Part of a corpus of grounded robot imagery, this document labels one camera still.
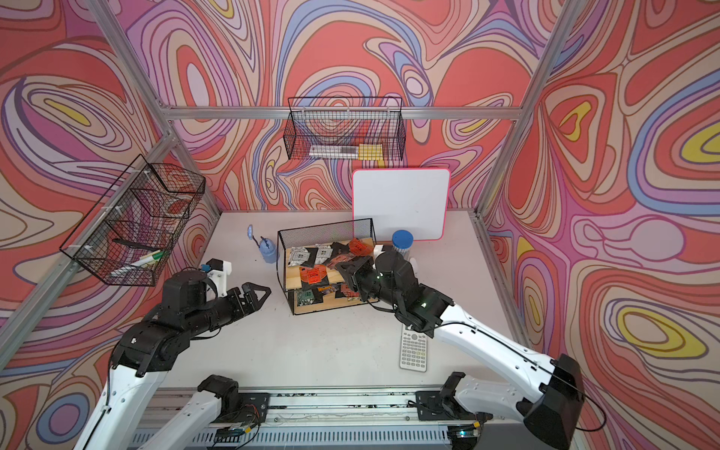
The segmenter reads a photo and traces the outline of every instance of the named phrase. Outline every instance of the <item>colorful swirl wallpaper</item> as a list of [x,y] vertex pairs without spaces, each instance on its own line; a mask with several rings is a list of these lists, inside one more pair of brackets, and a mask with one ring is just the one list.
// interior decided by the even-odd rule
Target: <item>colorful swirl wallpaper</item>
[[717,449],[720,3],[589,3],[485,223],[533,345],[608,414],[575,442]]
[[[397,95],[404,104],[518,106],[555,1],[112,2],[161,101],[287,106],[291,96]],[[413,120],[407,157],[443,166],[450,208],[473,208],[509,128]],[[176,129],[222,210],[350,209],[351,174],[374,162],[288,161],[281,120],[182,120]]]
[[[83,214],[159,139],[88,18],[84,1],[0,1],[0,326]],[[201,203],[163,276],[198,264],[215,222]],[[77,273],[0,372],[0,449],[72,448],[109,350],[159,293]]]
[[[557,0],[108,0],[168,106],[399,95],[518,106]],[[484,211],[533,345],[608,413],[587,449],[720,442],[720,2],[589,0]],[[84,0],[0,0],[0,325],[117,174],[159,139]],[[282,120],[177,120],[222,210],[349,209],[375,163],[288,161]],[[507,120],[408,121],[390,166],[477,205]],[[175,161],[168,156],[167,161]],[[201,202],[163,274],[198,264]],[[79,272],[0,372],[0,450],[70,449],[109,349],[159,301]],[[599,424],[585,407],[581,425]]]

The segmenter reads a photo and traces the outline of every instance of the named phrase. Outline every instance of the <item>green marker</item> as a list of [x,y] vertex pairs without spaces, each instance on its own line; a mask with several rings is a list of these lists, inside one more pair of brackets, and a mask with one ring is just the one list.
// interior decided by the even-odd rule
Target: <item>green marker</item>
[[164,250],[157,250],[149,255],[145,255],[144,257],[138,259],[134,263],[131,263],[129,266],[120,267],[119,269],[115,269],[114,271],[110,272],[110,276],[120,276],[123,275],[131,270],[133,270],[135,267],[144,267],[144,266],[150,266],[154,264],[157,261],[160,261],[160,259],[165,254]]

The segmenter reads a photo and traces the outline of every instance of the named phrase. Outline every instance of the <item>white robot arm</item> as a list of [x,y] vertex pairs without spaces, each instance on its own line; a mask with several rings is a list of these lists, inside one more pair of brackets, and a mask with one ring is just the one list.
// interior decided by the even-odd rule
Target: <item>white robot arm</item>
[[[245,283],[244,297],[238,288],[233,288],[226,296],[206,304],[205,285],[215,290],[218,284],[224,290],[227,276],[223,275],[223,261],[211,260],[208,264],[211,276],[201,271],[181,271],[170,278],[163,286],[162,303],[120,339],[111,358],[114,369],[109,379],[109,402],[106,406],[106,386],[75,450],[125,450],[150,398],[177,355],[188,348],[190,339],[257,311],[269,296],[269,288]],[[454,372],[437,403],[425,408],[458,419],[462,414],[477,413],[512,418],[524,422],[530,432],[550,446],[569,448],[585,400],[575,360],[567,355],[552,359],[483,325],[446,295],[419,284],[411,265],[394,251],[379,254],[375,264],[365,256],[337,268],[363,300],[373,297],[390,303],[400,322],[417,333],[460,348],[512,386],[508,389],[504,384]],[[265,291],[261,299],[256,289]],[[185,407],[141,448],[184,448],[208,424],[242,407],[238,404],[237,386],[231,379],[208,377]]]
[[[211,259],[203,269],[180,271],[166,280],[162,302],[122,335],[110,356],[108,382],[75,450],[125,450],[145,407],[190,341],[259,310],[270,295],[268,287],[252,283],[243,284],[242,291],[227,289],[227,261]],[[215,292],[210,301],[208,289]],[[256,291],[263,291],[263,297],[258,298]],[[234,382],[217,376],[206,379],[166,425],[170,433],[145,446],[184,448],[183,443],[215,420],[223,408],[236,408],[237,383],[234,390],[228,383]]]

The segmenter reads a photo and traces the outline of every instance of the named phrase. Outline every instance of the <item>aluminum frame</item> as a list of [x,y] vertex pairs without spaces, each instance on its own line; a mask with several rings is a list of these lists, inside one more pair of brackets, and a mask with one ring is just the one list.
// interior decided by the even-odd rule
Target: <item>aluminum frame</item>
[[[239,390],[270,394],[266,423],[273,427],[295,426],[299,420],[303,426],[312,427],[472,423],[473,420],[421,422],[417,408],[408,407],[408,400],[415,401],[416,391],[441,388],[441,385],[426,384],[397,387],[241,387]],[[145,409],[138,428],[160,428],[175,416],[195,392],[197,388],[158,389]],[[213,428],[220,426],[223,424],[211,425]]]
[[[305,107],[304,109],[327,109]],[[166,120],[183,119],[274,119],[285,120],[289,107],[163,107]],[[409,120],[430,119],[506,119],[520,118],[520,107],[403,107],[402,117]]]
[[[163,106],[162,102],[155,93],[150,78],[148,78],[148,74],[143,70],[138,55],[135,54],[125,31],[122,29],[122,26],[120,26],[120,22],[112,13],[109,3],[106,0],[86,0],[86,3],[90,12],[95,16],[96,23],[105,36],[105,39],[107,39],[110,47],[115,51],[121,69],[135,84],[135,87],[138,88],[140,96],[143,98],[150,115],[153,116],[153,119],[157,122],[163,133],[169,134],[177,140],[178,145],[175,156],[178,158],[178,161],[180,161],[180,164],[182,164],[184,168],[199,173],[197,164],[185,146],[185,143],[179,138],[172,123],[165,118],[165,114],[161,109]],[[210,208],[210,213],[213,214],[215,218],[218,218],[220,216],[220,210],[217,208],[212,193],[206,191],[203,197],[205,198],[205,203]]]
[[[175,140],[165,135],[150,151],[146,159],[148,162],[162,161],[170,151]],[[139,171],[131,173],[122,185],[110,196],[103,208],[112,208],[118,199],[127,191],[132,180],[138,176]],[[78,234],[74,243],[84,242],[95,228],[100,224],[105,214],[98,214],[83,231]],[[55,300],[70,284],[80,265],[59,253],[59,260],[45,278],[38,283],[30,294],[22,301],[19,307],[12,312],[5,324],[0,328],[0,370],[10,362],[18,348],[25,342],[35,326],[45,316]]]
[[567,42],[567,38],[570,36],[572,27],[575,25],[575,20],[577,20],[577,17],[580,15],[580,12],[585,7],[586,3],[587,0],[569,0],[562,6],[557,22],[555,22],[555,26],[550,33],[550,38],[548,39],[548,43],[545,46],[545,51],[540,57],[538,67],[535,70],[535,73],[533,73],[525,97],[523,98],[521,104],[522,113],[515,122],[514,126],[512,126],[508,132],[508,136],[505,139],[505,145],[501,148],[498,160],[495,162],[495,165],[490,171],[490,175],[487,177],[487,182],[485,182],[485,186],[480,194],[477,206],[475,207],[475,212],[477,214],[482,214],[482,211],[484,211],[488,206],[488,203],[490,202],[490,193],[494,192],[498,188],[498,184],[505,174],[505,170],[508,168],[510,160],[520,144],[523,143],[523,131],[528,125],[533,111],[535,110],[535,105],[540,99],[540,94],[552,74],[555,62],[560,56],[562,48]]
[[[158,432],[154,428],[138,428],[130,441],[135,448],[148,443]],[[248,448],[262,447],[264,450],[316,449],[325,447],[332,450],[345,449],[348,446],[361,446],[379,449],[425,449],[446,450],[450,447],[447,426],[432,423],[402,424],[396,426],[378,426],[373,423],[352,426],[294,426],[271,427],[264,423],[258,430],[238,438],[235,442],[214,444],[217,428],[207,427],[195,434],[190,448],[237,449],[238,445],[247,444]]]
[[[586,4],[587,0],[567,1],[562,7],[558,20],[551,32],[548,45],[540,57],[538,68],[531,78],[526,95],[523,97],[520,107],[414,107],[404,109],[405,118],[409,120],[429,119],[506,119],[513,120],[514,125],[510,128],[506,138],[506,144],[500,149],[498,161],[494,165],[483,193],[474,208],[478,220],[473,222],[478,240],[482,247],[488,266],[491,269],[495,287],[504,303],[514,307],[512,295],[505,285],[500,263],[496,258],[490,258],[492,249],[489,247],[487,229],[482,222],[481,214],[489,202],[490,192],[497,189],[502,175],[521,144],[522,132],[527,126],[530,116],[534,110],[541,91],[552,73],[554,62],[557,60],[562,47],[572,29],[577,16]],[[118,57],[121,69],[127,77],[135,84],[145,102],[150,115],[156,121],[163,132],[163,138],[153,147],[148,154],[150,162],[162,161],[170,151],[171,144],[176,145],[175,155],[183,167],[197,171],[197,164],[187,147],[177,135],[172,120],[182,119],[286,119],[289,114],[288,107],[167,107],[159,100],[155,89],[147,74],[143,70],[138,56],[127,39],[116,16],[112,13],[106,0],[86,0],[88,9],[96,17],[96,23],[100,27],[108,43]],[[107,205],[120,198],[126,181],[108,201]],[[214,222],[220,216],[220,211],[212,194],[207,191],[205,200]],[[82,240],[91,233],[99,221],[91,223],[78,237]],[[23,303],[11,314],[4,326],[0,328],[0,369],[3,369],[13,357],[17,349],[22,345],[27,336],[32,332],[37,323],[42,319],[58,295],[65,289],[78,270],[78,264],[69,258],[61,256],[61,260],[54,266],[53,270],[39,283]],[[508,312],[508,305],[503,305]],[[513,337],[519,339],[524,336],[522,327],[517,328],[517,320],[508,322],[513,328]]]

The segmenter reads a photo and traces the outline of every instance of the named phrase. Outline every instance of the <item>yellow sticky note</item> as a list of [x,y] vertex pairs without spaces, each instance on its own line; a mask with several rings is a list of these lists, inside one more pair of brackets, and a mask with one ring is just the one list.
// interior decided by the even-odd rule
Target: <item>yellow sticky note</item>
[[358,159],[362,161],[382,161],[382,145],[360,144]]

